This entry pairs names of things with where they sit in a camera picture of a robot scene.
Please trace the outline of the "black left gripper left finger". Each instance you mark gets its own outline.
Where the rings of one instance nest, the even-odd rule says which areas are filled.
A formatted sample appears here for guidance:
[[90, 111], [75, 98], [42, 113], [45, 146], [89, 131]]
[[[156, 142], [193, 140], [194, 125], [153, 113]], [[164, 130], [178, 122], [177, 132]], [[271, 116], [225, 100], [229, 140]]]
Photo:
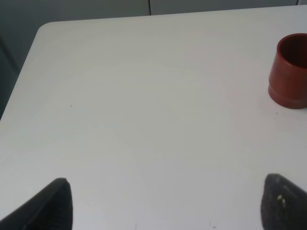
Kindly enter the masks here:
[[71, 230], [73, 201], [67, 179], [57, 178], [0, 221], [2, 230]]

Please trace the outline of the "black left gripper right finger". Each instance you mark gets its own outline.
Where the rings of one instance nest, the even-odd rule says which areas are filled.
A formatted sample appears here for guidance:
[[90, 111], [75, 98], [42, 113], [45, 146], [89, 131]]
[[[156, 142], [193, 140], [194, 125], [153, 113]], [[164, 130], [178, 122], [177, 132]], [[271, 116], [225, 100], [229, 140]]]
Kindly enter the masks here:
[[306, 191], [280, 174], [268, 174], [264, 181], [260, 216], [265, 230], [305, 230]]

